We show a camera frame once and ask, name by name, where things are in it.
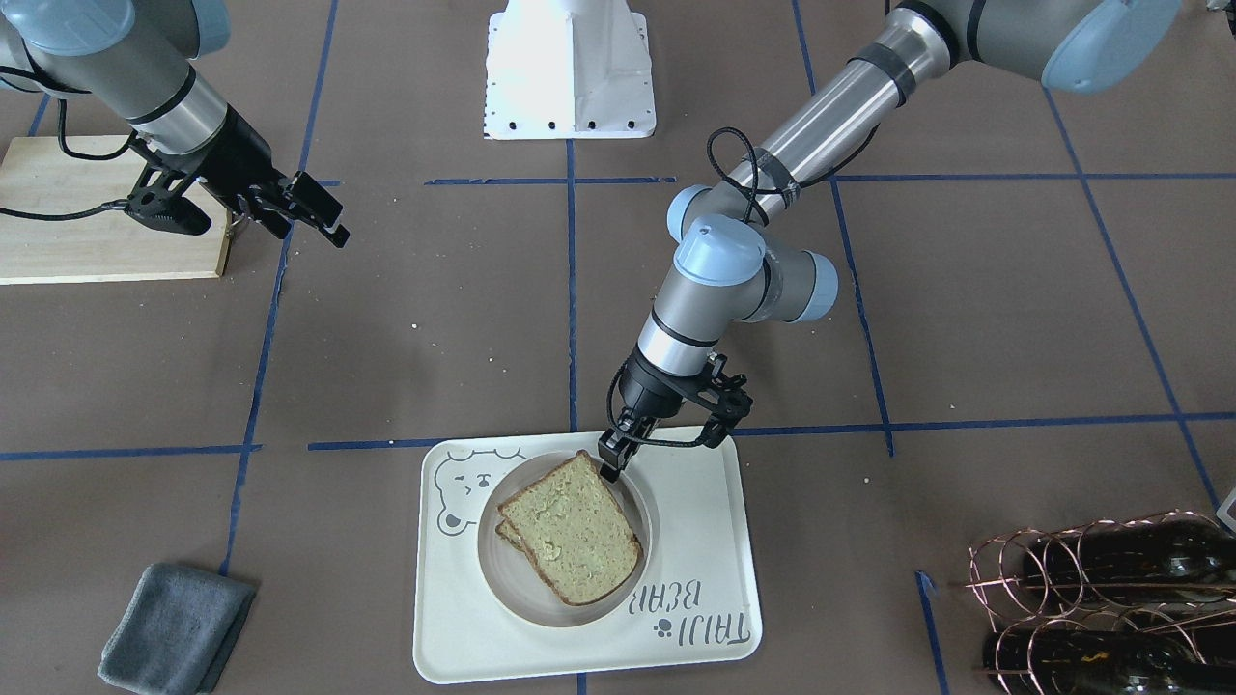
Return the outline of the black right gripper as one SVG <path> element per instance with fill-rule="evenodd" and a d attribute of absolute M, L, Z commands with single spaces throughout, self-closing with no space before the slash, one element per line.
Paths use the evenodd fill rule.
<path fill-rule="evenodd" d="M 278 240 L 286 240 L 293 220 L 299 220 L 335 249 L 349 242 L 344 204 L 308 172 L 286 176 L 274 168 L 269 145 L 239 110 L 227 109 L 218 132 L 190 155 L 204 156 L 199 181 L 216 202 L 235 215 L 250 216 Z"/>

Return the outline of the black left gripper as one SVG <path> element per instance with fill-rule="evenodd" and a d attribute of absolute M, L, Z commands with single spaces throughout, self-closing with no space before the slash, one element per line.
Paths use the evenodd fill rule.
<path fill-rule="evenodd" d="M 599 475 L 618 484 L 622 472 L 640 445 L 691 448 L 696 441 L 653 438 L 658 422 L 676 416 L 686 399 L 686 387 L 696 375 L 672 375 L 658 369 L 643 352 L 632 352 L 616 373 L 608 396 L 618 392 L 622 413 L 608 413 L 609 430 L 599 438 Z"/>

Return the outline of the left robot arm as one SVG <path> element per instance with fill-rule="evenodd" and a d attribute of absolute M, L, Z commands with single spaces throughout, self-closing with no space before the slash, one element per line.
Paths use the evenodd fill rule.
<path fill-rule="evenodd" d="M 719 446 L 751 409 L 744 375 L 716 351 L 732 322 L 815 322 L 839 279 L 826 257 L 769 235 L 772 216 L 837 176 L 913 92 L 967 61 L 1036 79 L 1051 92 L 1106 92 L 1166 38 L 1178 1 L 902 1 L 883 32 L 822 92 L 716 185 L 667 207 L 676 241 L 632 356 L 606 392 L 599 475 L 617 481 L 637 450 L 670 446 L 655 428 L 685 402 L 708 418 L 688 446 Z"/>

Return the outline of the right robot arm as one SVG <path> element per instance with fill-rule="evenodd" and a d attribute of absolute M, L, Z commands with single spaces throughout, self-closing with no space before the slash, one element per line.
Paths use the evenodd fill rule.
<path fill-rule="evenodd" d="M 344 207 L 304 171 L 283 176 L 265 137 L 194 67 L 231 36 L 221 1 L 5 1 L 2 87 L 66 105 L 96 96 L 124 122 L 143 169 L 127 197 L 96 207 L 159 232 L 201 235 L 200 184 L 235 216 L 286 237 L 295 221 L 336 247 Z"/>

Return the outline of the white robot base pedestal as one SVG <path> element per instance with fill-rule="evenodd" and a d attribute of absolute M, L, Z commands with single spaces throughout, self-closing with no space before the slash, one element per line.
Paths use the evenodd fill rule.
<path fill-rule="evenodd" d="M 509 1 L 487 31 L 483 135 L 646 139 L 658 130 L 644 14 L 625 1 Z"/>

